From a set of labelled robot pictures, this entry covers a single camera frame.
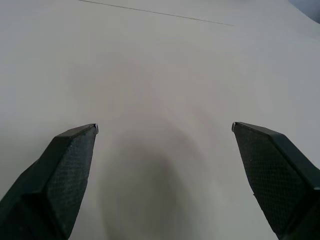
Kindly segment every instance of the textured gripper pad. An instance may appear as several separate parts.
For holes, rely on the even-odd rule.
[[[244,127],[236,127],[234,133],[254,196],[272,230],[280,235],[306,195],[307,185],[267,135]]]
[[[50,177],[45,194],[63,235],[69,238],[84,197],[96,128],[75,137]]]

